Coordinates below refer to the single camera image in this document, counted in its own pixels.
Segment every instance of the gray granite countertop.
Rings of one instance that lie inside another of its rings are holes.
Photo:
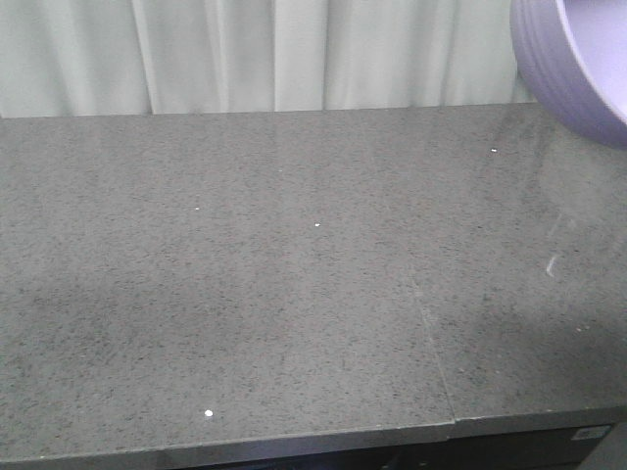
[[[0,120],[0,247],[3,468],[627,420],[627,153],[538,105]]]

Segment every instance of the bowl rim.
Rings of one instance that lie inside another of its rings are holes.
[[[559,13],[559,20],[561,22],[561,27],[566,36],[566,40],[568,41],[568,46],[572,52],[572,55],[575,58],[575,61],[577,62],[577,66],[579,66],[579,69],[584,74],[584,76],[586,77],[586,80],[588,81],[590,86],[593,88],[597,96],[601,98],[601,101],[603,102],[603,104],[616,116],[616,118],[619,121],[621,121],[623,124],[625,124],[625,126],[627,126],[627,111],[623,112],[616,105],[614,105],[614,103],[610,99],[607,99],[607,94],[603,92],[602,89],[599,88],[599,86],[597,85],[596,81],[593,78],[593,75],[590,72],[590,69],[588,68],[588,65],[586,64],[586,61],[583,58],[583,54],[581,53],[579,49],[579,45],[577,43],[577,40],[575,39],[575,34],[572,30],[570,21],[568,19],[568,14],[566,12],[567,1],[568,0],[555,0],[555,3],[557,5],[557,11]]]

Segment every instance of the white speck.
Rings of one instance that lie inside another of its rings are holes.
[[[552,269],[556,259],[557,255],[553,255],[551,259],[549,259],[549,264],[547,264],[547,274],[549,274],[551,277],[555,277],[553,276]]]

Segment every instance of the purple bowl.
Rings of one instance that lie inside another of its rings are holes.
[[[513,0],[525,83],[566,126],[627,148],[627,0]]]

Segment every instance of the speckled stone surface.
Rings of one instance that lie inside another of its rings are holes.
[[[537,105],[362,120],[453,436],[627,420],[627,152]]]
[[[0,462],[448,435],[359,113],[3,120],[0,146]]]
[[[0,463],[627,420],[626,194],[537,105],[0,120]]]

